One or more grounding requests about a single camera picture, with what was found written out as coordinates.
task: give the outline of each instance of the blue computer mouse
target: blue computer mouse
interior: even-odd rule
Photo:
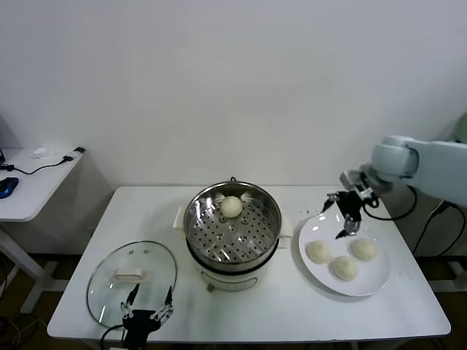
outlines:
[[[17,177],[7,177],[0,181],[0,199],[12,194],[20,180]]]

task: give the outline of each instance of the small white table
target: small white table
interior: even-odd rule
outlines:
[[[326,194],[339,187],[264,187],[294,228],[321,210]],[[364,217],[390,256],[387,285],[370,297],[346,297],[312,281],[291,249],[278,249],[260,283],[241,292],[207,291],[183,234],[172,224],[202,187],[121,187],[97,227],[58,304],[47,331],[55,338],[98,340],[105,328],[86,307],[86,288],[96,266],[133,241],[166,245],[179,275],[174,314],[149,342],[273,343],[366,341],[445,335],[450,324],[425,277],[392,222]],[[388,215],[384,207],[377,210]],[[119,341],[121,331],[108,334]]]
[[[23,171],[31,172],[40,166],[58,163],[71,149],[53,151],[51,156],[42,159],[31,157],[33,149],[3,149],[3,151],[5,163],[14,164]],[[0,180],[6,177],[17,177],[20,180],[10,197],[0,199],[0,222],[27,222],[35,218],[80,158],[81,155],[71,162],[40,170],[33,175],[25,175],[19,171],[0,171]],[[7,287],[19,269],[24,270],[36,281],[21,307],[22,313],[29,314],[33,311],[42,292],[65,290],[68,281],[55,280],[51,276],[57,265],[56,262],[48,262],[42,268],[2,229],[0,229],[0,252],[15,263],[15,267],[8,274]]]

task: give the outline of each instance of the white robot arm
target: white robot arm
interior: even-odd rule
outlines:
[[[467,145],[388,136],[373,149],[371,167],[384,182],[403,183],[467,206]]]
[[[323,208],[325,211],[336,202],[345,217],[344,229],[337,238],[355,235],[360,227],[360,210],[378,207],[378,197],[391,191],[396,183],[410,186],[415,195],[414,188],[467,206],[467,145],[388,136],[373,149],[370,164],[344,171],[340,180],[347,192],[328,195]]]

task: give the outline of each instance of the steamed bun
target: steamed bun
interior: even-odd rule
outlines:
[[[338,257],[331,262],[331,270],[344,281],[352,281],[357,277],[357,263],[349,257]]]
[[[369,238],[360,238],[352,242],[352,253],[360,260],[370,261],[378,255],[374,242]]]
[[[243,210],[242,201],[240,198],[233,195],[225,197],[222,202],[220,202],[220,212],[224,217],[232,218],[237,217]]]
[[[327,263],[332,258],[331,248],[323,241],[314,241],[308,244],[306,255],[317,264]]]

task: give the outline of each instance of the white plate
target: white plate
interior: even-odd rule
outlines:
[[[336,292],[350,296],[372,295],[386,284],[390,272],[390,262],[383,245],[373,237],[366,227],[360,227],[356,236],[335,239],[341,232],[344,224],[337,205],[327,210],[324,214],[319,214],[311,218],[300,231],[298,237],[298,249],[302,260],[308,270],[322,284],[335,290]],[[356,258],[350,244],[359,238],[370,238],[374,240],[378,255],[375,259],[365,262]],[[324,241],[331,248],[334,260],[342,255],[352,258],[358,265],[358,274],[353,281],[342,281],[334,276],[329,263],[317,264],[311,260],[305,252],[305,248],[313,241]]]

